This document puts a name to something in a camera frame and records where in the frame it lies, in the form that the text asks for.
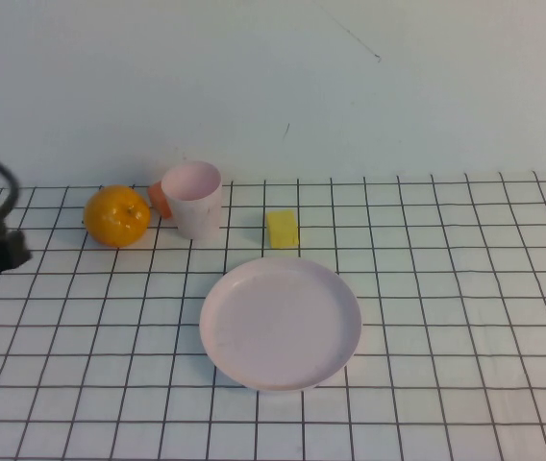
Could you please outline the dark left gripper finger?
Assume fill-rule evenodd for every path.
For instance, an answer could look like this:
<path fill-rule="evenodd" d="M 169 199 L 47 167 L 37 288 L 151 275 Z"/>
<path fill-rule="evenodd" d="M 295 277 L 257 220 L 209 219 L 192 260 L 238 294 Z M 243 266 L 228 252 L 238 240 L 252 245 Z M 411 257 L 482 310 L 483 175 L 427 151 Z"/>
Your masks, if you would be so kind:
<path fill-rule="evenodd" d="M 16 269 L 32 258 L 26 242 L 25 234 L 21 230 L 12 230 L 7 235 L 7 248 L 10 269 Z"/>

